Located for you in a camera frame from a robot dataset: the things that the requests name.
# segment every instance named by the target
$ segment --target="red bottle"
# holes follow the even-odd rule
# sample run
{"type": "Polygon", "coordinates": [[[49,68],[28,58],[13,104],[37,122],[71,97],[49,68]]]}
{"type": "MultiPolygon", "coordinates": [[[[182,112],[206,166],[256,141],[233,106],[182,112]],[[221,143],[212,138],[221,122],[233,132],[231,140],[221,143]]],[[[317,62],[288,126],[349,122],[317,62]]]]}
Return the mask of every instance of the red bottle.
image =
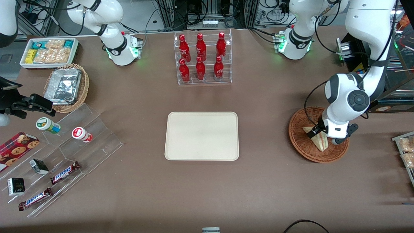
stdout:
{"type": "Polygon", "coordinates": [[[219,33],[219,41],[217,41],[217,56],[224,57],[226,55],[226,41],[224,40],[224,32],[219,33]]]}
{"type": "Polygon", "coordinates": [[[216,81],[223,80],[223,63],[221,62],[221,56],[217,56],[216,63],[214,64],[214,79],[216,81]]]}
{"type": "Polygon", "coordinates": [[[181,54],[181,58],[184,58],[186,62],[190,62],[191,61],[191,56],[190,56],[190,47],[188,47],[188,43],[185,41],[185,36],[183,34],[181,34],[179,36],[180,39],[180,54],[181,54]]]}
{"type": "Polygon", "coordinates": [[[183,58],[180,58],[180,75],[183,82],[187,83],[190,81],[190,70],[188,69],[188,66],[185,64],[185,60],[183,58]]]}
{"type": "Polygon", "coordinates": [[[197,34],[197,45],[195,47],[197,48],[197,57],[201,56],[203,61],[207,60],[207,49],[206,43],[203,40],[203,34],[197,34]]]}
{"type": "Polygon", "coordinates": [[[203,81],[206,74],[206,66],[203,63],[201,56],[197,57],[197,64],[195,65],[195,69],[197,70],[198,80],[203,81]]]}

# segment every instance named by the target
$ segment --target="snickers bar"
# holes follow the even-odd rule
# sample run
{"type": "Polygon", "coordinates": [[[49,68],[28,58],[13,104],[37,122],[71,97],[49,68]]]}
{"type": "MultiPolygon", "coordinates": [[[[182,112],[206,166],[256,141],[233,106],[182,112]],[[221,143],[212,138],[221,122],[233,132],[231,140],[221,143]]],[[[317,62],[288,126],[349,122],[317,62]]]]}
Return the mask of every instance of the snickers bar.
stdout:
{"type": "Polygon", "coordinates": [[[65,179],[67,176],[69,176],[70,173],[74,172],[78,168],[80,168],[80,165],[77,161],[75,161],[68,168],[57,174],[55,177],[51,178],[52,185],[55,185],[61,180],[65,179]]]}
{"type": "Polygon", "coordinates": [[[40,201],[42,201],[46,197],[51,197],[51,196],[53,196],[53,192],[50,188],[47,188],[45,191],[43,191],[43,192],[39,193],[38,195],[30,198],[29,200],[21,202],[19,204],[19,211],[23,211],[23,210],[27,209],[29,206],[33,205],[34,203],[39,203],[40,201]]]}

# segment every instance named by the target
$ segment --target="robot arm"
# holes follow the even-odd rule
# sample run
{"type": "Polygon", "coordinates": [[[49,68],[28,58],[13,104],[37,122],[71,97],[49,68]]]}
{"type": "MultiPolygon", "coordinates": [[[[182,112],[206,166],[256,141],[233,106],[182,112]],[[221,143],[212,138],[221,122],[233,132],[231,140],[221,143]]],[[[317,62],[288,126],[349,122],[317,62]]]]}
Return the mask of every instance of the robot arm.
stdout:
{"type": "Polygon", "coordinates": [[[294,28],[279,33],[283,38],[279,39],[278,52],[292,60],[304,57],[315,33],[316,16],[343,12],[347,5],[348,0],[290,0],[289,11],[295,15],[296,23],[294,28]]]}
{"type": "Polygon", "coordinates": [[[19,14],[22,0],[3,0],[0,7],[0,48],[6,47],[16,39],[17,15],[19,14]]]}
{"type": "Polygon", "coordinates": [[[75,9],[67,10],[70,19],[94,32],[101,38],[109,58],[119,66],[125,66],[140,56],[136,37],[124,35],[116,26],[123,18],[123,9],[116,0],[75,0],[68,7],[80,4],[75,9]]]}
{"type": "Polygon", "coordinates": [[[371,100],[384,91],[384,71],[391,44],[388,41],[392,30],[390,12],[395,4],[395,0],[350,2],[345,25],[353,37],[368,43],[371,67],[363,75],[335,74],[327,81],[325,96],[330,106],[308,134],[312,137],[324,129],[328,137],[336,138],[336,144],[343,142],[358,128],[356,124],[349,125],[349,121],[363,114],[371,100]]]}

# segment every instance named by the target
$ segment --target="brown table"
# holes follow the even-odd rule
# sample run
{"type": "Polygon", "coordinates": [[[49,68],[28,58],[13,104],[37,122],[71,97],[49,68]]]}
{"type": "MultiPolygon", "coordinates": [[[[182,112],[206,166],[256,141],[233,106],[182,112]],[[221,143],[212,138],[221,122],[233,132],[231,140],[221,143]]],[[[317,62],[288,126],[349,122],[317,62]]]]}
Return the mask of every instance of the brown table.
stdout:
{"type": "MultiPolygon", "coordinates": [[[[332,48],[346,34],[343,27],[319,31],[332,48]]],[[[149,35],[142,59],[126,67],[108,59],[98,37],[79,37],[76,61],[91,82],[86,103],[125,145],[36,218],[1,198],[0,232],[196,233],[219,226],[223,233],[278,233],[297,219],[331,232],[412,232],[414,207],[401,203],[414,202],[414,191],[391,138],[414,130],[413,115],[358,118],[341,160],[310,162],[290,143],[290,117],[313,87],[346,68],[318,42],[291,61],[248,30],[232,33],[233,83],[210,87],[178,86],[173,33],[149,35]],[[166,160],[172,111],[236,112],[239,159],[166,160]]],[[[20,92],[42,93],[49,74],[22,69],[20,92]]],[[[322,88],[309,105],[327,106],[322,88]]],[[[13,118],[0,141],[40,133],[34,122],[41,116],[13,118]]]]}

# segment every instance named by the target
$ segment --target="round wicker basket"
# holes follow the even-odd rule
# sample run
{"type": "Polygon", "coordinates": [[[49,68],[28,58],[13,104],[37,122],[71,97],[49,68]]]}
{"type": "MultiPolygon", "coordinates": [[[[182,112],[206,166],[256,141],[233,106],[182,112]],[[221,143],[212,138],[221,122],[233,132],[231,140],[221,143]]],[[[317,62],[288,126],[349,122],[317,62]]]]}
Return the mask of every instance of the round wicker basket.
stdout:
{"type": "MultiPolygon", "coordinates": [[[[323,110],[324,108],[321,107],[306,108],[306,111],[313,122],[318,121],[318,117],[322,115],[323,110]]],[[[304,126],[312,125],[312,122],[306,117],[304,109],[297,111],[290,119],[290,141],[303,157],[317,163],[330,163],[340,159],[347,152],[349,138],[339,145],[334,145],[332,140],[328,138],[328,148],[323,152],[320,151],[302,129],[304,126]]]]}
{"type": "MultiPolygon", "coordinates": [[[[82,72],[82,77],[80,80],[80,88],[77,94],[77,101],[73,105],[53,105],[53,109],[60,113],[69,113],[74,110],[76,110],[78,107],[80,107],[86,99],[86,96],[88,95],[88,88],[89,88],[89,77],[88,74],[85,72],[85,70],[77,64],[70,64],[67,66],[59,67],[58,69],[69,69],[69,68],[76,68],[79,69],[82,72]]],[[[49,75],[48,80],[46,81],[46,85],[43,89],[43,94],[45,94],[46,89],[48,88],[49,81],[51,79],[52,74],[49,75]]]]}

